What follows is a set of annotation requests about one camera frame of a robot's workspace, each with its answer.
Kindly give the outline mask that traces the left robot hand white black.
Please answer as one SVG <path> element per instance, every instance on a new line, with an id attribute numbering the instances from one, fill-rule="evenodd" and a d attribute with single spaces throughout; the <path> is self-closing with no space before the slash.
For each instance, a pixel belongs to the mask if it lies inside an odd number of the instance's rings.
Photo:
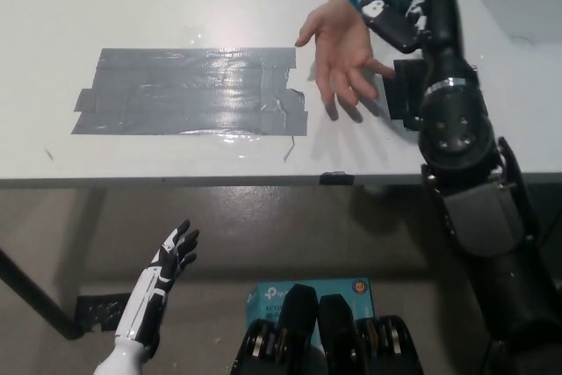
<path id="1" fill-rule="evenodd" d="M 115 336 L 142 344 L 145 356 L 154 356 L 168 296 L 184 269 L 197 259 L 199 231 L 183 221 L 165 239 L 141 272 L 126 303 Z"/>

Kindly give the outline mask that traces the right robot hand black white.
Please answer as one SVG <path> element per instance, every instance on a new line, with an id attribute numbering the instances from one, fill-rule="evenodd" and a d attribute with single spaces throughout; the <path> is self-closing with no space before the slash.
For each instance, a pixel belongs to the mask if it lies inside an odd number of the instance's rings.
<path id="1" fill-rule="evenodd" d="M 403 54 L 422 51 L 426 91 L 443 86 L 477 89 L 465 59 L 457 0 L 352 0 L 367 27 Z"/>

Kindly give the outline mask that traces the person's bare hand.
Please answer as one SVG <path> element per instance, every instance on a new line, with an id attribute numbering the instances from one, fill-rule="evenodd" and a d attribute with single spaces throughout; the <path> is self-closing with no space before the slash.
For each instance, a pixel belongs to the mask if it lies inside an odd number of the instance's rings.
<path id="1" fill-rule="evenodd" d="M 314 80 L 329 118 L 337 120 L 343 109 L 360 123 L 360 101 L 378 98 L 364 73 L 394 77 L 393 69 L 375 59 L 362 16 L 348 0 L 328 0 L 308 15 L 295 46 L 304 47 L 310 40 L 315 42 Z"/>

